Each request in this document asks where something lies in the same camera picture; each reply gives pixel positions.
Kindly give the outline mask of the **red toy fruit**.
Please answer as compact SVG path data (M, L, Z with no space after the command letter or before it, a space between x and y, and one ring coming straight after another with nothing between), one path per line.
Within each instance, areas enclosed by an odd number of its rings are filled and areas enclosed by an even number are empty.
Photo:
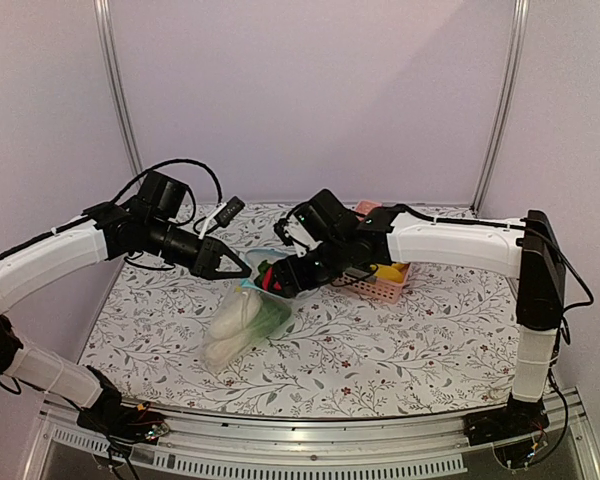
M260 275L260 288L274 294L282 292L282 287L276 278L273 268L269 268Z

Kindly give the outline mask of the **green toy leaf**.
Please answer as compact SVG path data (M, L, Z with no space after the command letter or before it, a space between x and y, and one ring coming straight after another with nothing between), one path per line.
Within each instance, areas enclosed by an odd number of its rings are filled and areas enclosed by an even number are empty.
M268 260L262 260L258 266L257 266L257 275L255 277L255 279L259 282L261 282L266 273L273 267L273 264L271 262L269 262Z

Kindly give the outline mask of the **toy bok choy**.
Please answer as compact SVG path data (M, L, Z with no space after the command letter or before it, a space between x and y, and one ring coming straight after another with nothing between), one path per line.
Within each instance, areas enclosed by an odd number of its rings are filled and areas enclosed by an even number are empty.
M249 324L251 343L258 343L284 324L292 314L290 305L282 300L262 296L262 305Z

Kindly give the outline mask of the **clear zip top bag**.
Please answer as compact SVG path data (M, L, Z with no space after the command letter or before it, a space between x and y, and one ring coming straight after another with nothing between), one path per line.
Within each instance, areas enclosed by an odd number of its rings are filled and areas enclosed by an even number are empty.
M272 248L255 248L242 255L252 275L231 284L204 336L201 358L210 371L221 371L290 322L297 301L266 292L256 284L264 268L284 256L283 251Z

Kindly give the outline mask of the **white toy radish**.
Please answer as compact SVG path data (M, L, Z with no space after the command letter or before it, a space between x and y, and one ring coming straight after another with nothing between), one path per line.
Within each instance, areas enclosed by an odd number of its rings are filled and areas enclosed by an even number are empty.
M245 289L227 296L207 330L203 359L211 370L220 370L250 343L249 324L262 305L260 293Z

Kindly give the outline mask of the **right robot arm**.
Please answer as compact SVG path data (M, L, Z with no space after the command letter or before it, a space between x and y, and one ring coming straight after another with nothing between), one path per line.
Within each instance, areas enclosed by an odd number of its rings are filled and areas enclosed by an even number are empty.
M274 231L296 252L269 267L262 285L285 298L327 285L350 268L391 263L473 268L517 281L519 346L507 403L466 415L464 434L475 446L548 427L542 397L564 312L566 262L543 212L478 220L396 204L361 215L323 189L278 220Z

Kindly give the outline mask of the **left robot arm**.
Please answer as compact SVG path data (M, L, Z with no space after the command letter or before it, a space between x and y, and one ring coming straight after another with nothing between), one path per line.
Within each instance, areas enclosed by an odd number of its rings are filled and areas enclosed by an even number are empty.
M113 199L85 209L77 217L0 253L0 378L64 399L78 412L79 426L130 442L165 435L165 417L147 401L128 406L104 373L78 365L57 352L27 340L12 326L8 314L30 298L52 288L65 293L74 276L125 255L145 254L166 268L182 267L208 281L241 279L250 268L223 241L213 237L211 221L227 225L243 205L216 194L216 209L199 233L177 221L187 184L150 167L135 177L140 187L125 185Z

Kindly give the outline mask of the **pink perforated plastic basket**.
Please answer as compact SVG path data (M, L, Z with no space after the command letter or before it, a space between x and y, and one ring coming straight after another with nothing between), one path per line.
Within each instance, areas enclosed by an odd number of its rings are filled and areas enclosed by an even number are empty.
M395 304L399 300L403 288L406 286L410 265L407 276L401 283L394 283L376 278L374 276L374 269L376 266L377 265L373 265L371 269L367 270L350 268L334 282L334 285L336 287L349 289L364 297L389 304Z

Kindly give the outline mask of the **toy banana bunch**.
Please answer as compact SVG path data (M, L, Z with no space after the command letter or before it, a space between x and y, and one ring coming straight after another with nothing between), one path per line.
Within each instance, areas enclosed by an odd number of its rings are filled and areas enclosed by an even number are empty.
M374 276L378 279L401 283L407 276L408 264L393 263L391 265L377 265L374 269Z

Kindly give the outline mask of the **front aluminium rail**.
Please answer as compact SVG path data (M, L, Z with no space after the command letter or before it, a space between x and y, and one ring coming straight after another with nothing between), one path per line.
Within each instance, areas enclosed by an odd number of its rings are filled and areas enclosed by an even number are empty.
M545 400L537 461L511 470L497 446L473 445L463 412L336 420L256 418L169 408L170 432L108 453L76 413L44 402L27 479L600 479L600 454L574 389Z

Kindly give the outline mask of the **aluminium left frame post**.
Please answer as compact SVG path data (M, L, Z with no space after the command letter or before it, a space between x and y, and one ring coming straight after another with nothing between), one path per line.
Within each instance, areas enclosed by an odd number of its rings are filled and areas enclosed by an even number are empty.
M93 4L105 73L122 143L131 172L133 174L139 174L143 170L143 165L133 129L131 114L127 104L121 68L116 51L114 26L111 15L111 2L107 0L95 0Z

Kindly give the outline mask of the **aluminium frame post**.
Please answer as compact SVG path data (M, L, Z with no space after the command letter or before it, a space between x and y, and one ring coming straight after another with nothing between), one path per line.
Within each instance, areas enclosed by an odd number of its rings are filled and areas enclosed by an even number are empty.
M105 73L122 143L131 172L133 174L139 174L143 170L143 165L133 129L131 114L127 104L121 68L116 51L114 26L111 15L111 2L107 0L95 0L93 4Z
M471 209L480 215L485 207L513 103L517 77L523 56L529 15L529 0L514 2L511 33L494 121L489 135L482 169L474 192Z

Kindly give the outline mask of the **aluminium right frame post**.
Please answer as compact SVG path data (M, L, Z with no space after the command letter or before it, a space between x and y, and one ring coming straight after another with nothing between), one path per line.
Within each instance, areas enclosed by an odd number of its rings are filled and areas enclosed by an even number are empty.
M489 135L482 169L474 192L471 209L480 215L485 207L513 103L517 77L523 56L529 15L529 0L514 2L511 33L494 121Z

